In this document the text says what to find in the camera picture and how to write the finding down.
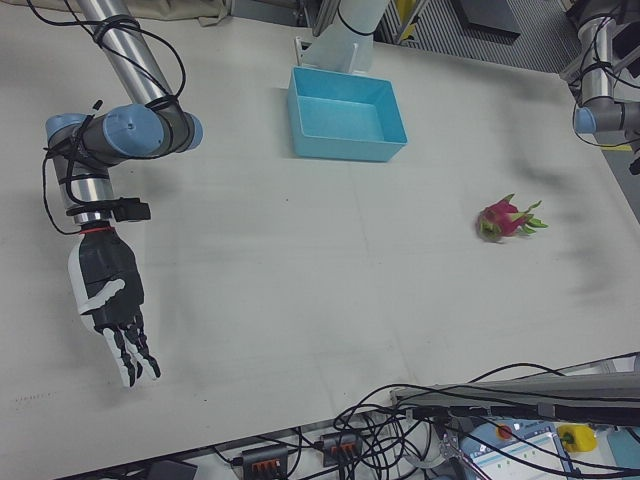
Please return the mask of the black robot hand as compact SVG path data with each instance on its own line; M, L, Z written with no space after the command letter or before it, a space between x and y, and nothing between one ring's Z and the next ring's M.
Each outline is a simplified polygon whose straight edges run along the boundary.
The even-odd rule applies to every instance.
M103 337L122 384L133 387L142 374L161 376L145 333L145 295L135 255L112 227L80 232L68 272L77 312L85 327Z

